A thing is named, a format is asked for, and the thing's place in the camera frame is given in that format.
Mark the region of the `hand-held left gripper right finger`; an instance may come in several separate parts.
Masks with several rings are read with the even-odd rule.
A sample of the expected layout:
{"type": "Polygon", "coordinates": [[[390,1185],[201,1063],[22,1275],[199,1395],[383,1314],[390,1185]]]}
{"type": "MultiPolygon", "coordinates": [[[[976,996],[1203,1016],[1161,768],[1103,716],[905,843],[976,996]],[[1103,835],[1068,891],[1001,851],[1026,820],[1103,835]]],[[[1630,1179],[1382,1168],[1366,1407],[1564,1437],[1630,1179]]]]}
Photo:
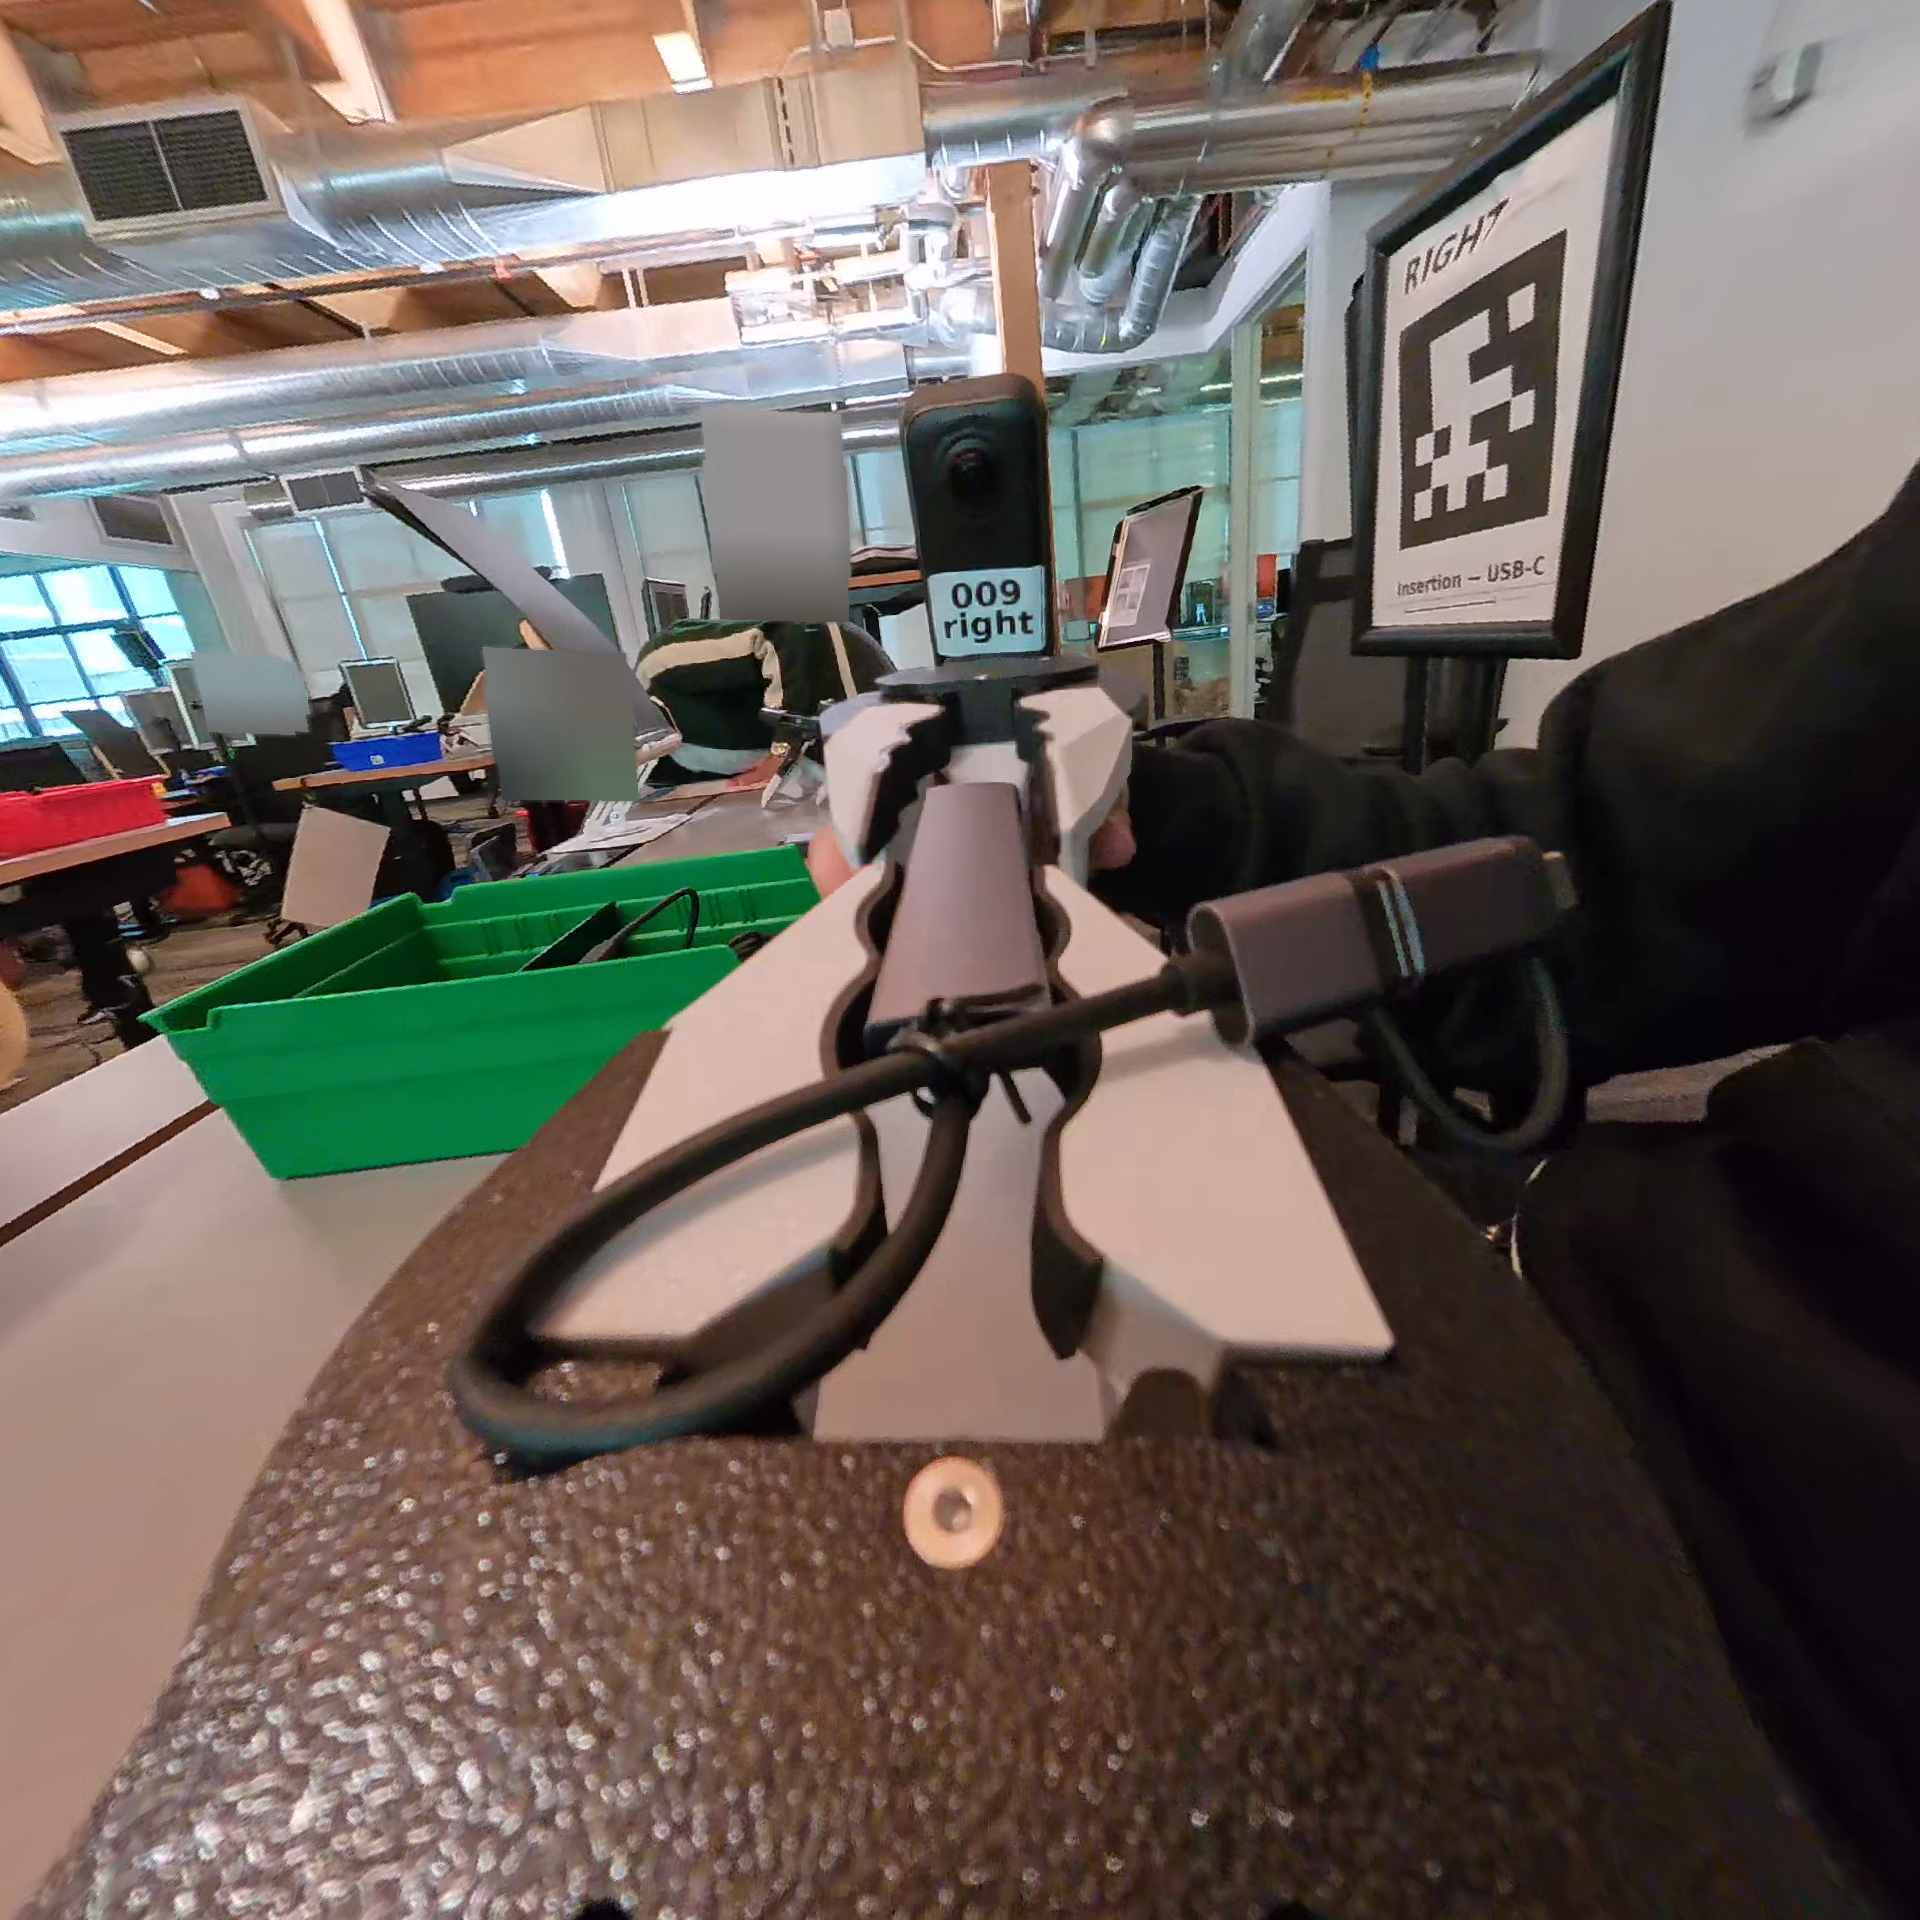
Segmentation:
{"type": "Polygon", "coordinates": [[[1217,1432],[1239,1369],[1394,1351],[1275,1074],[1210,1016],[1076,1035],[1048,1071],[1028,1293],[1088,1401],[1070,1436],[1217,1432]]]}

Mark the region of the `silver ceiling duct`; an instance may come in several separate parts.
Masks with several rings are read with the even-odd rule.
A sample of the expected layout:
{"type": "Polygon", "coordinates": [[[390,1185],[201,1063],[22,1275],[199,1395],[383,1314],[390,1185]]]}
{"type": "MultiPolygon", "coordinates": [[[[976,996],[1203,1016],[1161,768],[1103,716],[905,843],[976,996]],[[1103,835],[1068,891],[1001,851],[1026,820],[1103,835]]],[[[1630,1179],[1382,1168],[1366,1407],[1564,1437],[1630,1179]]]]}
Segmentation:
{"type": "Polygon", "coordinates": [[[279,125],[286,216],[103,243],[59,154],[6,173],[6,311],[639,250],[913,201],[929,171],[899,59],[476,122],[292,128],[244,100],[279,125]]]}
{"type": "Polygon", "coordinates": [[[361,359],[223,376],[185,388],[139,378],[130,391],[7,401],[7,507],[65,497],[172,493],[320,474],[464,448],[576,442],[690,425],[722,403],[896,401],[911,351],[815,341],[622,356],[559,338],[492,353],[361,359]]]}

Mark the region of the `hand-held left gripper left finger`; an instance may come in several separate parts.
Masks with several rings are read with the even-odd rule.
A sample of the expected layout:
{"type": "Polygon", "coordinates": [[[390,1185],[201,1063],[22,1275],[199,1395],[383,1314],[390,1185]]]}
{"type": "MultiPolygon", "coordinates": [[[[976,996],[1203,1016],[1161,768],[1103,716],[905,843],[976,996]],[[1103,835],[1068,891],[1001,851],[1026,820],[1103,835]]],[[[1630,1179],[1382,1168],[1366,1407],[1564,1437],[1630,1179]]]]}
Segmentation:
{"type": "MultiPolygon", "coordinates": [[[[863,916],[886,890],[886,868],[867,868],[672,1020],[600,1191],[686,1137],[842,1071],[842,1021],[874,970],[863,916]]],[[[590,1255],[546,1309],[550,1341],[592,1351],[535,1373],[540,1408],[602,1423],[647,1401],[663,1365],[617,1357],[611,1341],[686,1340],[700,1369],[754,1353],[822,1306],[833,1257],[856,1265],[899,1209],[899,1099],[876,1120],[831,1120],[702,1179],[590,1255]]]]}

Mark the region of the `picture board black easel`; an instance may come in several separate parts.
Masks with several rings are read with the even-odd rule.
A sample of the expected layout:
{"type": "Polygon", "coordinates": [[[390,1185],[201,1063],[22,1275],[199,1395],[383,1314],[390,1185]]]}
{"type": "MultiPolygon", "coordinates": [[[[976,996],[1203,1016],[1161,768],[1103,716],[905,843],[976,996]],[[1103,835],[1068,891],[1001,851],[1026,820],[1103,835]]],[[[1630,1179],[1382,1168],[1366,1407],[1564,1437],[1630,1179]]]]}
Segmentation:
{"type": "Polygon", "coordinates": [[[1160,644],[1174,636],[1204,497],[1203,487],[1180,487],[1120,517],[1096,624],[1097,653],[1160,644]]]}

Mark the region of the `ceiling vent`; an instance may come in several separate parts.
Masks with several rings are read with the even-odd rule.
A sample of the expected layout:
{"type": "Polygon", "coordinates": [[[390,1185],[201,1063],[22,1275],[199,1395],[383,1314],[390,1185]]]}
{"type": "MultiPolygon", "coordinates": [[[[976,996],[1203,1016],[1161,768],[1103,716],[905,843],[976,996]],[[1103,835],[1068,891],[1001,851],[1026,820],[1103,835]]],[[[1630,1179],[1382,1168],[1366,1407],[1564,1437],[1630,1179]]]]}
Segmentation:
{"type": "Polygon", "coordinates": [[[236,97],[55,120],[82,226],[103,243],[279,220],[288,201],[268,143],[278,128],[236,97]]]}

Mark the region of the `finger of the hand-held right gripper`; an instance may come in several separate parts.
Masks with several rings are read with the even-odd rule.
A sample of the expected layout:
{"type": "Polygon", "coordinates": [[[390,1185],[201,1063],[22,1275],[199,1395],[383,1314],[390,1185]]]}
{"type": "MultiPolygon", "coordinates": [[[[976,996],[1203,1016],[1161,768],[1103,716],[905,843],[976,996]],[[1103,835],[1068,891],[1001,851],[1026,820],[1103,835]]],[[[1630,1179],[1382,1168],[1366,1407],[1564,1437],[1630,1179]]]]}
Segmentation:
{"type": "Polygon", "coordinates": [[[1097,683],[1031,693],[1028,721],[1041,739],[1041,858],[1087,885],[1094,839],[1115,812],[1132,773],[1135,724],[1097,683]]]}
{"type": "Polygon", "coordinates": [[[883,856],[942,773],[939,705],[834,705],[823,713],[825,801],[851,866],[883,856]]]}

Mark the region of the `silver usb hub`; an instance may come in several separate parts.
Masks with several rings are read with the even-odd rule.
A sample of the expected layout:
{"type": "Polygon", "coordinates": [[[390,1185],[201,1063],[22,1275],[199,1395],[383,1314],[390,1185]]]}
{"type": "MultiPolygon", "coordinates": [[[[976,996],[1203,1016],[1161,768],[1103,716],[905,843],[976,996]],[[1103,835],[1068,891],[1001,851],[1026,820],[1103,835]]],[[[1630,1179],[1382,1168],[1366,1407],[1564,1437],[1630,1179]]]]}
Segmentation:
{"type": "Polygon", "coordinates": [[[1568,1024],[1546,964],[1564,865],[1498,836],[1204,903],[1175,953],[1035,851],[1009,784],[936,784],[887,851],[863,916],[874,970],[842,1021],[842,1071],[686,1137],[587,1200],[516,1263],[449,1360],[470,1434],[528,1473],[692,1436],[1096,1443],[1031,1303],[1041,1139],[1068,1041],[1156,1011],[1203,1012],[1267,1052],[1355,1021],[1362,1057],[1457,1144],[1518,1159],[1570,1103],[1568,1024]],[[690,1341],[611,1341],[663,1379],[596,1423],[542,1411],[532,1379],[587,1341],[540,1325],[590,1255],[702,1179],[838,1119],[900,1103],[900,1209],[831,1293],[750,1353],[700,1369],[690,1341]]]}

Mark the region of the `grey panel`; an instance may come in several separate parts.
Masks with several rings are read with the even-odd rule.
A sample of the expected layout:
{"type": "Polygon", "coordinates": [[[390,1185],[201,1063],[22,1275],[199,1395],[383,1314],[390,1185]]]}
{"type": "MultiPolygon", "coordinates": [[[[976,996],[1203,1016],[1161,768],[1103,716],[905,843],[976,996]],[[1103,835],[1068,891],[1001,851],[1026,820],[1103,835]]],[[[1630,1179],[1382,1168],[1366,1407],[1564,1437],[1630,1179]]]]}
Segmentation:
{"type": "Polygon", "coordinates": [[[394,829],[385,823],[369,823],[336,808],[303,808],[279,920],[326,930],[369,913],[391,836],[394,829]]]}

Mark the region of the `person's right forearm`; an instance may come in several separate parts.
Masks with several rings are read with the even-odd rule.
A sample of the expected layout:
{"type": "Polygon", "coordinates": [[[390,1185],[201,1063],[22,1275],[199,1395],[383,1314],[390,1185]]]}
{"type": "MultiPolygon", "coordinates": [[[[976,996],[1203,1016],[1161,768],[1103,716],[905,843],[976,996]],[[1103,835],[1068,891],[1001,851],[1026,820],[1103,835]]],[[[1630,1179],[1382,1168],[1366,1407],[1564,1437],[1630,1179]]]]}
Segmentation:
{"type": "Polygon", "coordinates": [[[1530,751],[1409,775],[1222,721],[1140,747],[1122,819],[1096,891],[1156,923],[1482,836],[1559,853],[1588,1089],[1812,1041],[1915,1065],[1919,474],[1825,561],[1575,676],[1530,751]]]}

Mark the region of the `red bin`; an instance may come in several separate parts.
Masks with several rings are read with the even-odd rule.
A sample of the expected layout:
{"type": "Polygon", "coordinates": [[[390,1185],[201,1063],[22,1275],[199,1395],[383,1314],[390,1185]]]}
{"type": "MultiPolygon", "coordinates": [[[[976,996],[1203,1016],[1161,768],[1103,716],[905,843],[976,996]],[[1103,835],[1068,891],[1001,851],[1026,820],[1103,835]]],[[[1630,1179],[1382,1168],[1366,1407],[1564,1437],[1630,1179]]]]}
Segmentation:
{"type": "Polygon", "coordinates": [[[2,794],[2,860],[167,826],[154,779],[103,779],[2,794]]]}

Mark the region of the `green plastic bin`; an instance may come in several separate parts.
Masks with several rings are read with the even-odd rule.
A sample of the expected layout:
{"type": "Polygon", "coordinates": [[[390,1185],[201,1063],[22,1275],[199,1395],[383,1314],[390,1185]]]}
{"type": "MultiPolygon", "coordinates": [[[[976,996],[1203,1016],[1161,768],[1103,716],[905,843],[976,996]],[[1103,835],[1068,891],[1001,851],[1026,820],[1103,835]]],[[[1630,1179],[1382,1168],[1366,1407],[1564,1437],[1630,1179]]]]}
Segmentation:
{"type": "Polygon", "coordinates": [[[144,1017],[279,1183],[507,1155],[819,897],[799,848],[399,897],[144,1017]],[[705,939],[583,964],[679,890],[705,939]]]}

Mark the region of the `person's right hand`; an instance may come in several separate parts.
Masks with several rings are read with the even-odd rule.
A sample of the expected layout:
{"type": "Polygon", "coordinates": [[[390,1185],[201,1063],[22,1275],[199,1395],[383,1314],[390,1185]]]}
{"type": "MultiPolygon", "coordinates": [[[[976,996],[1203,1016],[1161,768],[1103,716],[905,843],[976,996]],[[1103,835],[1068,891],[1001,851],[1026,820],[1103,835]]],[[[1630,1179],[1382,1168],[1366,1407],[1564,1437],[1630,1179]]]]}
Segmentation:
{"type": "MultiPolygon", "coordinates": [[[[1132,816],[1128,808],[1115,808],[1088,842],[1088,875],[1115,874],[1135,858],[1137,833],[1132,816]]],[[[856,874],[856,865],[846,860],[833,827],[827,826],[817,829],[817,835],[807,842],[807,874],[812,875],[822,899],[834,893],[856,874]]]]}

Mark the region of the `sign on black easel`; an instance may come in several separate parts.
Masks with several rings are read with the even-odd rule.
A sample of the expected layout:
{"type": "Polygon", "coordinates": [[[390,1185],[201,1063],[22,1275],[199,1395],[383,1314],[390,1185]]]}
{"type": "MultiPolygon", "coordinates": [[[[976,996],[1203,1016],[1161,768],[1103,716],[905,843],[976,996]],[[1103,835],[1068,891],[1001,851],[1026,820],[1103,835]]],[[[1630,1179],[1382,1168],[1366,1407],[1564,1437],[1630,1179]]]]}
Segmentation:
{"type": "Polygon", "coordinates": [[[1672,18],[1640,11],[1367,237],[1352,649],[1406,665],[1410,773],[1495,746],[1512,664],[1583,653],[1672,18]]]}

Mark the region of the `black office chair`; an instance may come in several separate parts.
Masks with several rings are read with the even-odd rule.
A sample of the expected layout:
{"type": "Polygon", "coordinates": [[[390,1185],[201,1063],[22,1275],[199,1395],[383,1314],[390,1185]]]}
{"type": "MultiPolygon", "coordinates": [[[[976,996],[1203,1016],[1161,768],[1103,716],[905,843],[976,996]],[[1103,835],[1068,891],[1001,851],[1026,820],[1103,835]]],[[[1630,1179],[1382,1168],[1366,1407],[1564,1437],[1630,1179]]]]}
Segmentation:
{"type": "Polygon", "coordinates": [[[1305,539],[1275,642],[1280,722],[1344,762],[1401,762],[1409,661],[1353,651],[1353,539],[1305,539]]]}

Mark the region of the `curved black sheet document stand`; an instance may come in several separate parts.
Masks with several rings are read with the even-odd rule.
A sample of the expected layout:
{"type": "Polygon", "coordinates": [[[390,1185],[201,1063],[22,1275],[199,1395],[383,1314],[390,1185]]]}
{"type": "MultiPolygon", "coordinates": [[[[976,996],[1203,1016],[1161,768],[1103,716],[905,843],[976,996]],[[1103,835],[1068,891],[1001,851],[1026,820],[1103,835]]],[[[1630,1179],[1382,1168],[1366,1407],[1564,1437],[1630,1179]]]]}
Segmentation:
{"type": "Polygon", "coordinates": [[[617,639],[606,633],[590,612],[576,608],[513,541],[505,541],[483,519],[449,498],[423,497],[375,476],[371,469],[355,469],[355,479],[371,505],[455,559],[467,573],[498,592],[513,607],[520,624],[528,626],[546,649],[625,661],[617,639]]]}

